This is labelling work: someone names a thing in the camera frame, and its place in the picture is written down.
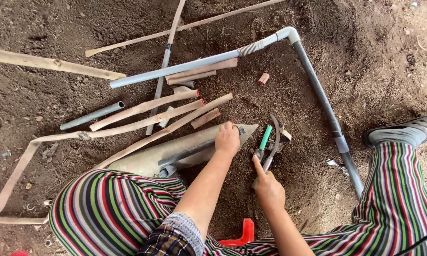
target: white pvc pipe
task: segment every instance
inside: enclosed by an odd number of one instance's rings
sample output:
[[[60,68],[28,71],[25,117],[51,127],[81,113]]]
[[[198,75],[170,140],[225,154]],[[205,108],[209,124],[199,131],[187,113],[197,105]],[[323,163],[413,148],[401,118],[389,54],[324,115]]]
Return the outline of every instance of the white pvc pipe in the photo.
[[[172,67],[162,68],[159,70],[154,70],[154,71],[142,73],[139,75],[134,75],[127,78],[117,79],[117,80],[111,81],[109,84],[112,88],[117,88],[117,87],[129,85],[137,82],[147,81],[154,78],[160,78],[160,77],[171,75],[174,73],[184,72],[186,70],[214,64],[220,61],[225,61],[225,60],[236,58],[236,57],[242,57],[242,56],[251,54],[257,50],[261,50],[264,47],[268,46],[269,44],[282,40],[284,38],[288,38],[291,44],[294,44],[295,42],[301,40],[299,38],[299,34],[297,33],[294,27],[285,27],[275,32],[269,37],[266,37],[257,42],[254,42],[252,44],[246,45],[244,47],[241,47],[235,50],[209,56],[204,59],[182,63]]]

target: colorful striped trousers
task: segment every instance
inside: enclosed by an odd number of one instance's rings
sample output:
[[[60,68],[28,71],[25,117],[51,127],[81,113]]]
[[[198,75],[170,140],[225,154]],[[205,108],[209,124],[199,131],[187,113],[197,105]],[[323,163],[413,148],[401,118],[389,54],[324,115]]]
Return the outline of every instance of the colorful striped trousers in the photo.
[[[71,181],[51,207],[52,231],[71,255],[134,255],[183,196],[178,179],[114,170]],[[427,235],[427,189],[415,149],[383,143],[372,153],[352,224],[304,235],[317,256],[392,256]],[[278,255],[273,238],[225,247],[208,236],[205,255]],[[409,253],[427,256],[427,242]]]

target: cable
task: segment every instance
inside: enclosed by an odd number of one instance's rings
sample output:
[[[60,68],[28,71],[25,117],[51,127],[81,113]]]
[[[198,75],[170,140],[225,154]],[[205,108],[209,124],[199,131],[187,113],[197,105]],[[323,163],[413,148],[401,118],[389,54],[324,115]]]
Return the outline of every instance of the cable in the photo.
[[[416,247],[420,246],[423,242],[427,241],[427,236],[424,236],[419,241],[415,242],[412,246],[404,249],[403,251],[395,254],[394,256],[403,256],[406,253],[409,253],[411,250],[415,249]]]

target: brown dirt ground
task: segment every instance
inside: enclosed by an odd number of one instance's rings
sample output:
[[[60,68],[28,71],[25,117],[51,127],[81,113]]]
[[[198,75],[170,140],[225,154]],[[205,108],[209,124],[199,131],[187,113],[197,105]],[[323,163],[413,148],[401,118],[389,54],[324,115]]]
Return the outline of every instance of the brown dirt ground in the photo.
[[[188,24],[258,2],[190,0],[182,18]],[[390,9],[392,4],[397,8]],[[284,26],[295,26],[364,180],[370,150],[361,144],[361,133],[376,125],[427,114],[427,0],[413,9],[409,4],[403,0],[288,0],[178,32],[170,65],[235,49]],[[142,73],[160,67],[165,37],[90,58],[84,50],[166,30],[176,6],[176,0],[0,0],[0,49],[128,75]],[[256,82],[262,72],[271,75],[264,86]],[[148,101],[155,86],[152,80],[110,89],[103,79],[0,63],[0,154],[7,149],[12,153],[0,162],[0,189],[33,135],[60,133],[60,124],[119,100],[127,107]],[[255,221],[257,238],[270,234],[250,190],[255,173],[248,153],[270,123],[269,113],[286,123],[294,138],[276,157],[272,169],[286,189],[287,210],[299,229],[321,233],[350,222],[357,201],[353,186],[340,170],[326,166],[328,158],[340,160],[340,156],[288,41],[240,58],[238,67],[199,80],[197,88],[206,101],[228,92],[235,96],[220,106],[222,115],[209,125],[227,120],[260,124],[245,150],[236,156],[223,186],[210,229],[215,238],[239,237],[244,217]],[[163,90],[164,95],[171,92],[170,86]],[[37,116],[44,119],[37,122]],[[137,115],[115,126],[147,116]],[[87,130],[88,124],[80,128]],[[50,143],[43,144],[1,215],[46,216],[45,199],[54,198],[72,178],[143,138],[144,132],[141,129],[94,141],[61,141],[49,164],[41,153]],[[186,125],[151,145],[191,132]],[[427,183],[427,145],[419,153]],[[201,167],[187,173],[193,176]],[[32,188],[25,189],[29,182]],[[24,211],[27,204],[36,206],[35,210]],[[0,255],[21,248],[35,255],[66,254],[58,243],[46,248],[46,238],[54,240],[48,224],[40,230],[0,224]]]

